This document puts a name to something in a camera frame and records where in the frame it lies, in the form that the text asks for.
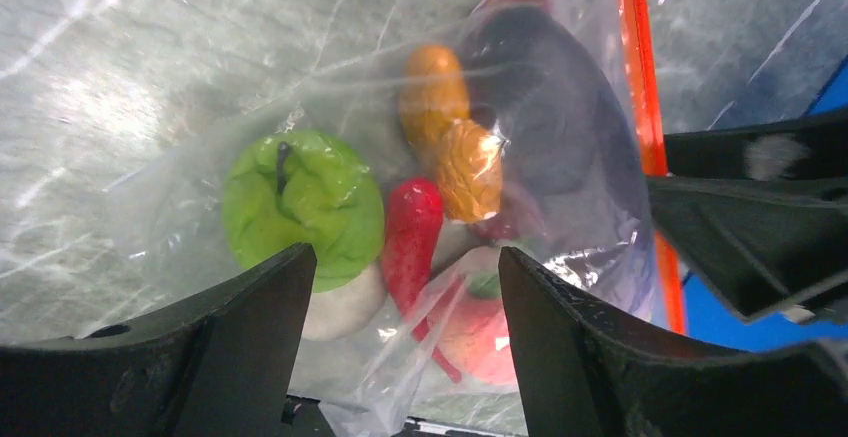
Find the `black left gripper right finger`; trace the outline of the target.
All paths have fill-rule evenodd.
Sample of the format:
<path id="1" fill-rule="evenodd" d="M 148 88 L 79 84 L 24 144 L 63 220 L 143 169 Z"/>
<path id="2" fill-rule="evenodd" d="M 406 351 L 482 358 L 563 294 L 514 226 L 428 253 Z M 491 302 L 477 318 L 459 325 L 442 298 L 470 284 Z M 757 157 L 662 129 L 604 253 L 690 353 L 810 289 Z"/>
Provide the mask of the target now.
<path id="1" fill-rule="evenodd" d="M 645 322 L 555 277 L 518 249 L 499 277 L 532 436 L 843 436 L 847 344 L 769 352 Z"/>

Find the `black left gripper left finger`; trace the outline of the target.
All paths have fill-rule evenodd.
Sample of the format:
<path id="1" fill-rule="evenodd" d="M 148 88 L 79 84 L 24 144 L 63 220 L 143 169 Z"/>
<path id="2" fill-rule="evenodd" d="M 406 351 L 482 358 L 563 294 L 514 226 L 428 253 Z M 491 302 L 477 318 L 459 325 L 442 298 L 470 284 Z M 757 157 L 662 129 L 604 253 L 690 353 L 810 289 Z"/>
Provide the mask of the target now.
<path id="1" fill-rule="evenodd" d="M 294 245 L 83 338 L 1 349 L 5 436 L 277 436 L 316 257 Z"/>

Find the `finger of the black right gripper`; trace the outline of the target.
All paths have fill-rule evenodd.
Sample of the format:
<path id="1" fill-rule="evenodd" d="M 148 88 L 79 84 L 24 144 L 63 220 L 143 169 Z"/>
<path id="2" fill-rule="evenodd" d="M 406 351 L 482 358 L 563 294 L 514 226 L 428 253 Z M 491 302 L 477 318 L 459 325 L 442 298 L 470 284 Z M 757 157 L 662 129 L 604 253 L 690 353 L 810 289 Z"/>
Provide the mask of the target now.
<path id="1" fill-rule="evenodd" d="M 705 179 L 847 175 L 847 109 L 745 127 L 669 134 L 671 174 Z"/>
<path id="2" fill-rule="evenodd" d="M 749 323 L 847 320 L 847 180 L 651 177 L 655 227 Z"/>

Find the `clear zip bag red seal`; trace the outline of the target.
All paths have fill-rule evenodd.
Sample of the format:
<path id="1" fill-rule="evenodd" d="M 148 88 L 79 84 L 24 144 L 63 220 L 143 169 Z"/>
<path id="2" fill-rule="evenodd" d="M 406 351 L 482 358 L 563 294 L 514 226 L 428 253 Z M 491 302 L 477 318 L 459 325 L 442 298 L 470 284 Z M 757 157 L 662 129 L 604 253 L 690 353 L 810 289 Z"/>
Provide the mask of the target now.
<path id="1" fill-rule="evenodd" d="M 175 298 L 312 245 L 291 389 L 340 436 L 515 397 L 502 249 L 637 317 L 654 307 L 623 6 L 482 0 L 308 77 L 114 183 L 114 245 Z"/>

